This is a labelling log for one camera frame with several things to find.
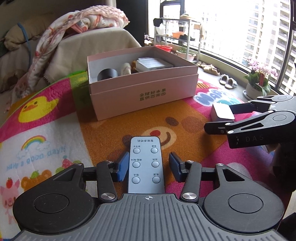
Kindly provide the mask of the white usb charger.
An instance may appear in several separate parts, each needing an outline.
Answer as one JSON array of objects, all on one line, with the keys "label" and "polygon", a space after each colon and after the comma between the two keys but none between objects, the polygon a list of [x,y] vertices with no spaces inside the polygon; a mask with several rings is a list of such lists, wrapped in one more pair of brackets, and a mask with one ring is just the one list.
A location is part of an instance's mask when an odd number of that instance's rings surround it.
[{"label": "white usb charger", "polygon": [[210,111],[211,121],[233,121],[235,120],[229,105],[215,102]]}]

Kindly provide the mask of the white remote control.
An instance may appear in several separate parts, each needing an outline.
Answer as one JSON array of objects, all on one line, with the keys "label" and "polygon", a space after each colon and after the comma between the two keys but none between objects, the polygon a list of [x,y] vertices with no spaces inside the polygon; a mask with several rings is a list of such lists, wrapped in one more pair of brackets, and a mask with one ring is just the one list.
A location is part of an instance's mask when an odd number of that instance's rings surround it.
[{"label": "white remote control", "polygon": [[158,137],[138,136],[130,141],[128,193],[163,194],[165,178]]}]

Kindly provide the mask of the cream lotion tube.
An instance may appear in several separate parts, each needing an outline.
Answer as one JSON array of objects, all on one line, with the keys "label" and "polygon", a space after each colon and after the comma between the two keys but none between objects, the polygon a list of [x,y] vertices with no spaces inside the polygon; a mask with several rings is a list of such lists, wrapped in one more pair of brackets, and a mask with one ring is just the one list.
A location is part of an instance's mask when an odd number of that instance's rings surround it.
[{"label": "cream lotion tube", "polygon": [[130,75],[132,73],[132,67],[129,63],[124,63],[121,66],[120,69],[120,75],[124,76],[124,75]]}]

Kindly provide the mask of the white product box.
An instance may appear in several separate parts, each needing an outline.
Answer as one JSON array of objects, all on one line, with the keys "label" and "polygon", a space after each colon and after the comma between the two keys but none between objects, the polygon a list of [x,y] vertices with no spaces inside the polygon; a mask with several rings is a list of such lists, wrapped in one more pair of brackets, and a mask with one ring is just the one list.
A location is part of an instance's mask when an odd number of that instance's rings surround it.
[{"label": "white product box", "polygon": [[138,72],[159,70],[174,67],[173,64],[168,63],[158,58],[138,58],[135,63],[135,68]]}]

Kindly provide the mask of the brown bear figurine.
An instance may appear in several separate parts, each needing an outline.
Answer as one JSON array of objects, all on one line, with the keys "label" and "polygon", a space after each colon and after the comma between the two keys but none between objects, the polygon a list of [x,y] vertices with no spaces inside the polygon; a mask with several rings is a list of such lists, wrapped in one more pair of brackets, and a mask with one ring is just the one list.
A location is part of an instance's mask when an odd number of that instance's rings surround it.
[{"label": "brown bear figurine", "polygon": [[132,63],[131,63],[131,73],[138,73],[138,71],[137,71],[137,68],[136,68],[136,60],[135,61],[132,61]]}]

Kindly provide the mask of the potted pink flower plant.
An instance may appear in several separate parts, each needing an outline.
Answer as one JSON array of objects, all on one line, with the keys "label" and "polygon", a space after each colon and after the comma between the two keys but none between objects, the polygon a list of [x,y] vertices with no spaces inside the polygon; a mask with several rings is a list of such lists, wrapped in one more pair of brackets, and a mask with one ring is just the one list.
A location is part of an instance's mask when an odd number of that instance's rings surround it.
[{"label": "potted pink flower plant", "polygon": [[245,90],[248,98],[253,100],[257,99],[259,96],[266,96],[269,94],[271,90],[269,78],[278,77],[276,69],[252,58],[247,59],[247,66],[251,69],[248,75],[244,77],[248,81]]}]

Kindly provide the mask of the grey slippers pair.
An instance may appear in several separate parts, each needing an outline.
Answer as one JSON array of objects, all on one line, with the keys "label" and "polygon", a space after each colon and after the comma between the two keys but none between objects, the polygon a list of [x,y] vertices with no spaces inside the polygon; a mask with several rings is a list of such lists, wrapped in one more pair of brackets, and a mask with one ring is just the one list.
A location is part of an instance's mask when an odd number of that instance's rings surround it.
[{"label": "grey slippers pair", "polygon": [[226,89],[234,89],[237,87],[237,82],[226,74],[221,75],[219,83],[223,85]]}]

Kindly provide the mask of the colourful cartoon play mat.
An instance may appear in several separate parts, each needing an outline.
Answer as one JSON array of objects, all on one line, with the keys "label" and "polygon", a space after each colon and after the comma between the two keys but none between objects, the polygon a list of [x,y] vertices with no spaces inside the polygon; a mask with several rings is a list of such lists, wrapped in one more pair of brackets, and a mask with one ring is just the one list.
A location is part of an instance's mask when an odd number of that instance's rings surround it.
[{"label": "colourful cartoon play mat", "polygon": [[219,85],[217,77],[200,73],[191,98],[98,121],[86,73],[43,89],[34,100],[57,101],[50,113],[21,123],[22,104],[1,126],[1,240],[10,240],[20,231],[11,217],[18,195],[74,163],[89,167],[115,161],[130,149],[134,136],[159,137],[168,193],[179,195],[182,189],[168,167],[169,154],[175,152],[206,167],[226,164],[288,204],[292,194],[271,173],[272,154],[261,147],[231,149],[225,136],[204,133],[212,103],[243,102],[238,94],[238,89],[228,91]]}]

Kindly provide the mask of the pink cardboard box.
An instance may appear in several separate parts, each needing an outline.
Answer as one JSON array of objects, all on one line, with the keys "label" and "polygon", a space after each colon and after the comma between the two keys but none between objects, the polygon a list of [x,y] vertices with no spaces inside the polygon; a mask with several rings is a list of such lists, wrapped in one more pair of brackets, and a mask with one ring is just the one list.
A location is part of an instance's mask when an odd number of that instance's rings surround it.
[{"label": "pink cardboard box", "polygon": [[[171,68],[119,75],[99,80],[99,73],[139,58],[157,58]],[[99,121],[155,105],[192,97],[195,94],[198,67],[157,47],[129,48],[99,53],[87,58],[89,92]]]}]

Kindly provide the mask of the red plastic basin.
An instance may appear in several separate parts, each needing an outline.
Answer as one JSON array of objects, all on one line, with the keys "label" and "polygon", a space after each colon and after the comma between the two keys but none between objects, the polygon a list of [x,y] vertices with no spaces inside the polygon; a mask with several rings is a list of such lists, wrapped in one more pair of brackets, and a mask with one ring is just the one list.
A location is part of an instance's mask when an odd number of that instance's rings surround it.
[{"label": "red plastic basin", "polygon": [[155,45],[155,47],[164,50],[166,52],[171,52],[172,51],[172,47],[171,46],[167,46],[167,45]]}]

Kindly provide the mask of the metal balcony shelf rack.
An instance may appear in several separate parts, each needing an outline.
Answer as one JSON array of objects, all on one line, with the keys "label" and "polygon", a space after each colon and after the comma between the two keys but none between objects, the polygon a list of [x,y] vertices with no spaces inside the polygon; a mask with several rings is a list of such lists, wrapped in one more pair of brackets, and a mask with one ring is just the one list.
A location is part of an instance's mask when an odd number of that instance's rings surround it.
[{"label": "metal balcony shelf rack", "polygon": [[154,45],[169,48],[176,45],[174,53],[191,62],[198,62],[201,40],[203,39],[202,24],[183,15],[178,19],[155,18]]}]

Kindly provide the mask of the beige covered sofa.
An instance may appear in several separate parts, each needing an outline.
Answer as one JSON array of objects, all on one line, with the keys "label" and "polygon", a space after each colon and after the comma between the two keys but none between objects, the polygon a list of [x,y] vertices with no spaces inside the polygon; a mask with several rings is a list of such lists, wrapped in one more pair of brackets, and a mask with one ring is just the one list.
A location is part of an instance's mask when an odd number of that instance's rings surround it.
[{"label": "beige covered sofa", "polygon": [[[19,49],[1,57],[1,121],[4,121],[6,112],[12,109],[12,88],[27,72],[29,56],[34,54],[37,43],[37,40],[30,40],[29,44],[22,44]],[[139,42],[122,28],[100,28],[70,34],[60,41],[50,55],[41,71],[36,90],[72,72],[86,70],[87,57],[90,55],[139,46]]]}]

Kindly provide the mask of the pink floral blanket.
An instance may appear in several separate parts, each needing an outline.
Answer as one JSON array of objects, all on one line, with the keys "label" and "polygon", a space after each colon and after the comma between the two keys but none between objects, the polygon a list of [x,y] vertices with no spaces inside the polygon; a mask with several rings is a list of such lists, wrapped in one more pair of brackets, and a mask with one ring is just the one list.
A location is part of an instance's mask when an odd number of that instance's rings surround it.
[{"label": "pink floral blanket", "polygon": [[39,39],[32,63],[29,65],[27,73],[13,87],[5,111],[9,111],[12,104],[35,91],[41,74],[63,39],[96,29],[124,28],[129,23],[130,21],[122,10],[107,5],[90,6],[57,18]]}]

